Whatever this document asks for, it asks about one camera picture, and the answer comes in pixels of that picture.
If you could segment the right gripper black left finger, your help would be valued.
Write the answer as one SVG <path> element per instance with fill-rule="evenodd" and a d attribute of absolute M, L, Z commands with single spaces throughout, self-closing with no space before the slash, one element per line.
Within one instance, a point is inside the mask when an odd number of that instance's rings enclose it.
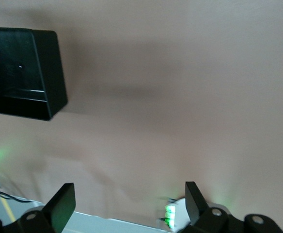
<path fill-rule="evenodd" d="M 75 207 L 75 186 L 65 183 L 41 210 L 29 211 L 5 226 L 0 220 L 0 233 L 61 233 Z"/>

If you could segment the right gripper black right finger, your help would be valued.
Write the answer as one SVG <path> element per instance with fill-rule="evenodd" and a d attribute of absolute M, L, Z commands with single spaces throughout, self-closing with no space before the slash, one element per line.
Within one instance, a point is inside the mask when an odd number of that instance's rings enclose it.
<path fill-rule="evenodd" d="M 282 233 L 271 218 L 249 214 L 239 220 L 222 208 L 210 207 L 195 182 L 185 183 L 185 205 L 190 219 L 183 233 Z"/>

